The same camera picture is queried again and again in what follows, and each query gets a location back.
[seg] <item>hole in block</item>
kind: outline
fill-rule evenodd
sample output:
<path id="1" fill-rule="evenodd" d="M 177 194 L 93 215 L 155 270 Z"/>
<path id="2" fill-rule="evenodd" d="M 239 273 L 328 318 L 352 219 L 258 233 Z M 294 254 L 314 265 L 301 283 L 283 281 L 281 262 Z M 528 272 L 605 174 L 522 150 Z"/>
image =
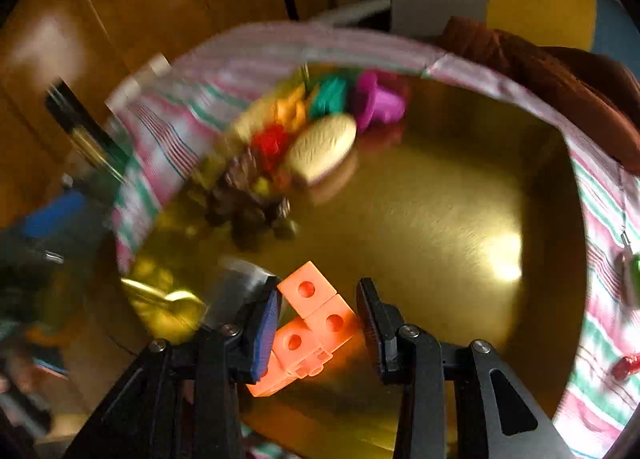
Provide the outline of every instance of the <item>hole in block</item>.
<path id="1" fill-rule="evenodd" d="M 295 351 L 301 345 L 302 345 L 302 338 L 300 338 L 300 336 L 298 336 L 297 334 L 292 334 L 289 337 L 289 340 L 287 340 L 287 347 L 289 348 L 289 351 Z"/>
<path id="2" fill-rule="evenodd" d="M 324 326 L 326 327 L 326 330 L 332 333 L 337 333 L 340 329 L 342 329 L 343 325 L 344 325 L 344 320 L 339 314 L 331 314 L 324 321 Z"/>
<path id="3" fill-rule="evenodd" d="M 305 280 L 305 282 L 300 282 L 300 285 L 298 286 L 298 294 L 302 298 L 311 298 L 312 296 L 314 296 L 315 292 L 316 287 L 314 286 L 313 282 L 309 282 L 308 280 Z"/>

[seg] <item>orange toy block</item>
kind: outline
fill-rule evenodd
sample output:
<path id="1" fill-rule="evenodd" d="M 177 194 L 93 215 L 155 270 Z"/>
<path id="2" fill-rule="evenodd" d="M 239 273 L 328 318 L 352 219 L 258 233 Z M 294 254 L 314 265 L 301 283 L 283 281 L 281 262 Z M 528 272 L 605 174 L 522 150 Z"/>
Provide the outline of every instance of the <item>orange toy block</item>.
<path id="1" fill-rule="evenodd" d="M 317 375 L 332 358 L 299 316 L 276 331 L 273 353 L 287 374 L 298 378 Z"/>
<path id="2" fill-rule="evenodd" d="M 356 334 L 360 319 L 340 295 L 334 295 L 307 316 L 305 323 L 322 347 L 332 353 Z"/>
<path id="3" fill-rule="evenodd" d="M 278 285 L 291 307 L 306 318 L 337 292 L 309 261 Z"/>
<path id="4" fill-rule="evenodd" d="M 262 378 L 260 378 L 258 383 L 255 385 L 247 385 L 247 388 L 255 397 L 264 397 L 275 394 L 280 389 L 289 385 L 296 378 L 298 377 L 287 374 L 272 351 L 271 356 L 269 356 L 267 372 L 262 375 Z"/>

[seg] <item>blue object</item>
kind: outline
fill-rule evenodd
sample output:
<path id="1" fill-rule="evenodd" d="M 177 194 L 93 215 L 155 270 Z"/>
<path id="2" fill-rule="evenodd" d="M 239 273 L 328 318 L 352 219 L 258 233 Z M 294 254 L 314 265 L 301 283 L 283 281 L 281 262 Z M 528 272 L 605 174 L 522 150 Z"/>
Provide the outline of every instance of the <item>blue object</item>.
<path id="1" fill-rule="evenodd" d="M 42 239 L 62 228 L 70 216 L 78 214 L 86 205 L 86 198 L 71 191 L 55 198 L 22 221 L 20 232 L 26 237 Z"/>
<path id="2" fill-rule="evenodd" d="M 273 339 L 278 329 L 278 318 L 280 316 L 280 296 L 279 290 L 273 289 L 267 306 L 262 314 L 262 320 L 258 326 L 255 337 L 254 356 L 251 364 L 251 377 L 258 382 L 260 378 L 267 372 L 269 365 L 269 357 L 271 356 L 271 348 L 273 347 Z"/>
<path id="3" fill-rule="evenodd" d="M 640 79 L 640 33 L 619 2 L 596 0 L 591 52 L 622 62 Z"/>
<path id="4" fill-rule="evenodd" d="M 33 363 L 38 367 L 63 376 L 68 374 L 62 359 L 62 353 L 55 347 L 41 347 L 37 344 L 31 344 L 31 356 L 33 357 Z"/>

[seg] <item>wooden wall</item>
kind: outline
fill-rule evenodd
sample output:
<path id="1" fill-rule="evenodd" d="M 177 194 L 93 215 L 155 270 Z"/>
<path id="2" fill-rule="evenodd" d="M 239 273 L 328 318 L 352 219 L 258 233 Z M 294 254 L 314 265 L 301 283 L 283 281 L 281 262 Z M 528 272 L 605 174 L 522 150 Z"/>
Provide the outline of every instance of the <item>wooden wall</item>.
<path id="1" fill-rule="evenodd" d="M 333 0 L 295 0 L 301 20 Z M 284 0 L 20 0 L 0 29 L 0 227 L 42 203 L 70 150 L 44 108 L 62 78 L 103 122 L 104 100 L 161 52 L 172 59 L 244 22 L 287 19 Z"/>

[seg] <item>striped cloth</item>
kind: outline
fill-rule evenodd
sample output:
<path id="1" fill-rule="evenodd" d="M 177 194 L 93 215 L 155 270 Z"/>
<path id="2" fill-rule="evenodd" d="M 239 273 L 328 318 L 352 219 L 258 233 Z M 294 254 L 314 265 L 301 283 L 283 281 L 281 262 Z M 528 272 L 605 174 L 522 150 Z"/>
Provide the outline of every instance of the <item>striped cloth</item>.
<path id="1" fill-rule="evenodd" d="M 621 301 L 618 263 L 625 212 L 626 233 L 640 248 L 638 178 L 527 89 L 433 46 L 364 30 L 271 23 L 232 30 L 181 57 L 116 112 L 134 147 L 113 211 L 121 272 L 213 140 L 303 62 L 422 74 L 516 104 L 562 132 L 586 227 L 588 284 L 575 365 L 554 423 L 576 456 L 602 457 L 640 401 L 640 378 L 620 383 L 608 374 L 621 356 L 640 350 L 640 319 Z"/>

